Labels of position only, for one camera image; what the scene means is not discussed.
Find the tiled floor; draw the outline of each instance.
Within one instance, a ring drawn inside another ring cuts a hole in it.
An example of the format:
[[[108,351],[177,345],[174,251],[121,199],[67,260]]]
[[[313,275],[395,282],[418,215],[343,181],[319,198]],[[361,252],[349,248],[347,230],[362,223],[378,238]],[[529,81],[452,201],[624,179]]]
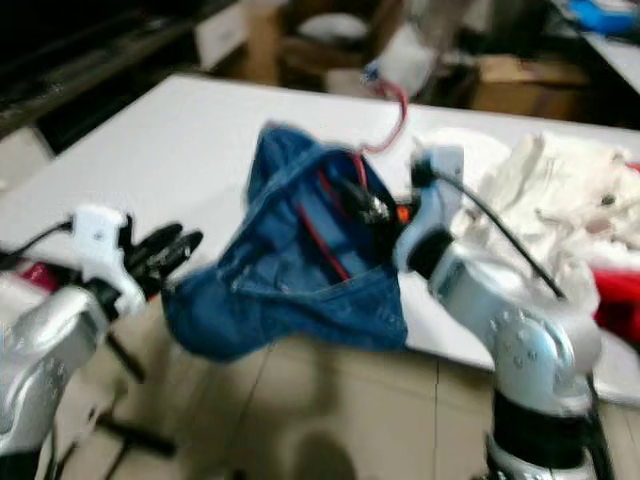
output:
[[[172,461],[133,451],[115,480],[208,480],[222,466],[250,480],[467,480],[483,471],[486,373],[302,338],[213,365],[174,344],[157,304],[118,334],[151,379],[128,385],[117,417],[175,439],[180,450]],[[87,374],[111,386],[126,378],[104,351]],[[640,479],[640,412],[604,405],[602,415],[618,478]],[[118,449],[113,437],[94,433],[64,478],[103,479]]]

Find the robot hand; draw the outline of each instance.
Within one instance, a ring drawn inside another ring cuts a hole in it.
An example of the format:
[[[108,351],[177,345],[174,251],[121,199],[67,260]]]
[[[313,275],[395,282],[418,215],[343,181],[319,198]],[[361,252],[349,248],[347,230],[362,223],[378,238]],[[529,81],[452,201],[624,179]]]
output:
[[[417,194],[405,222],[393,213],[398,205],[387,201],[384,209],[376,208],[381,200],[368,192],[345,191],[351,192],[351,210],[360,209],[355,218],[374,235],[384,235],[380,255],[392,258],[401,271],[423,276],[433,297],[493,357],[487,478],[612,479],[606,441],[599,424],[594,427],[590,386],[601,349],[598,328],[564,299],[543,295],[486,248],[454,239],[449,227],[464,187],[453,185],[461,185],[462,169],[463,152],[457,148],[438,147],[418,159],[412,168]]]
[[[83,281],[65,287],[12,325],[0,352],[0,480],[35,477],[41,446],[67,383],[104,339],[186,262],[202,233],[167,225],[133,245],[132,219],[83,206],[72,221]]]

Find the floor tile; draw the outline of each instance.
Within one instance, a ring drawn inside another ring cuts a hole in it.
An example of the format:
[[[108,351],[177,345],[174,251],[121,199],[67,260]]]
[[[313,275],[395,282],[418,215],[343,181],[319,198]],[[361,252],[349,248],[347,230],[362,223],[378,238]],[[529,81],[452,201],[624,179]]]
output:
[[[183,478],[185,477],[176,461],[139,450],[129,452],[113,476],[113,480],[182,480]]]
[[[440,361],[437,391],[438,403],[491,415],[493,375],[489,372]]]
[[[437,361],[416,352],[369,352],[308,337],[278,342],[274,353],[336,369],[429,398],[435,397]]]
[[[87,436],[97,415],[111,410],[114,398],[112,389],[98,388],[91,378],[78,373],[71,378],[56,412],[58,460],[73,443]]]
[[[627,417],[627,423],[631,429],[631,436],[633,437],[633,443],[636,448],[636,457],[640,462],[640,409],[628,409],[625,412]]]
[[[272,353],[230,460],[257,480],[433,479],[435,405]]]
[[[211,365],[203,395],[177,436],[185,479],[208,480],[223,466],[268,354],[262,350],[229,365]]]
[[[173,340],[157,302],[139,318],[125,319],[116,333],[145,368],[145,383],[128,378],[104,349],[83,373],[93,374],[102,385],[124,390],[115,418],[176,442],[179,455],[174,463],[180,464],[183,478],[203,478],[201,471],[224,458],[268,350],[226,365],[195,357]]]
[[[601,403],[600,416],[609,443],[616,478],[621,480],[640,479],[640,459],[625,415],[625,409]]]
[[[104,478],[122,443],[107,433],[96,431],[71,456],[63,480],[94,480]]]
[[[486,473],[485,434],[491,417],[438,402],[436,480],[468,480]]]

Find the black cable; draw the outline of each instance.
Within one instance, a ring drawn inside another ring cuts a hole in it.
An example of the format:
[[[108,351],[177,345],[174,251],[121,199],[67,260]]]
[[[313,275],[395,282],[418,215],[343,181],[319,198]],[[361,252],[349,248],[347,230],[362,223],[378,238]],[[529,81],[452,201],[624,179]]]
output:
[[[33,247],[36,243],[41,242],[42,240],[44,240],[46,237],[48,237],[49,235],[51,235],[53,233],[56,233],[56,232],[69,232],[69,231],[71,231],[72,227],[73,227],[73,224],[70,221],[56,223],[55,225],[53,225],[52,227],[48,228],[47,230],[45,230],[44,232],[42,232],[38,236],[36,236],[36,237],[32,238],[31,240],[29,240],[27,243],[25,243],[20,248],[18,248],[16,250],[14,250],[13,252],[7,254],[7,256],[4,257],[2,259],[2,261],[0,262],[0,271],[11,270],[11,269],[15,268],[15,266],[18,263],[18,261],[20,260],[20,258],[22,258],[24,256],[24,254],[27,252],[27,250],[29,250],[31,247]]]
[[[591,412],[589,412],[589,445],[587,450],[591,455],[593,469],[596,472],[598,480],[615,480],[615,472],[613,463],[611,462],[611,452],[609,451],[609,443],[604,432],[602,420],[598,412],[598,392],[593,380],[593,375],[587,377],[589,389],[593,395],[594,402]]]
[[[563,299],[563,300],[567,298],[567,296],[560,289],[560,287],[558,287],[558,284],[551,277],[551,275],[549,275],[549,273],[547,273],[547,271],[542,267],[542,265],[540,265],[531,256],[531,254],[527,251],[527,249],[524,247],[524,245],[522,245],[520,240],[518,240],[516,238],[516,236],[513,234],[513,232],[511,232],[511,230],[509,230],[509,227],[507,227],[504,224],[504,222],[500,219],[498,214],[496,212],[494,212],[493,209],[489,205],[487,205],[480,197],[478,197],[469,188],[464,186],[455,177],[451,177],[451,176],[449,176],[447,174],[440,173],[440,172],[432,172],[432,173],[436,178],[438,178],[440,180],[443,180],[444,182],[447,182],[449,185],[451,185],[452,187],[454,187],[455,189],[459,190],[460,192],[464,193],[467,197],[469,197],[473,201],[473,203],[475,203],[478,206],[478,208],[480,208],[480,210],[482,210],[482,212],[487,217],[489,217],[489,219],[496,225],[496,227],[498,227],[500,229],[500,231],[504,234],[504,236],[507,237],[509,242],[511,242],[511,244],[518,251],[518,253],[520,253],[520,255],[522,255],[524,257],[524,259],[529,263],[529,265],[531,265],[531,268],[536,273],[536,275],[538,275],[540,278],[542,278],[544,283],[546,283],[549,286],[549,288],[553,291],[553,293],[556,295],[556,297],[558,297],[560,299]]]
[[[140,361],[124,348],[120,340],[112,332],[107,333],[106,344],[135,381],[142,385],[146,381],[147,373]]]

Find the metal stand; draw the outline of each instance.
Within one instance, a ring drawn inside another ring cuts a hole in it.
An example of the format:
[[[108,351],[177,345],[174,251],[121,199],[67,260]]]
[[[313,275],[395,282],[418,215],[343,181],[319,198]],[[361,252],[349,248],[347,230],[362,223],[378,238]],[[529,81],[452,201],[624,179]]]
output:
[[[144,449],[167,459],[173,458],[178,451],[178,447],[170,440],[131,425],[120,423],[113,418],[111,413],[101,414],[96,421],[96,428],[101,428],[111,435],[121,438],[123,442],[118,456],[105,476],[105,480],[111,480],[114,477],[118,467],[132,448]]]
[[[107,334],[106,343],[107,347],[113,352],[129,375],[139,384],[143,384],[147,378],[147,374],[138,359],[124,348],[120,340],[118,340],[113,333]]]

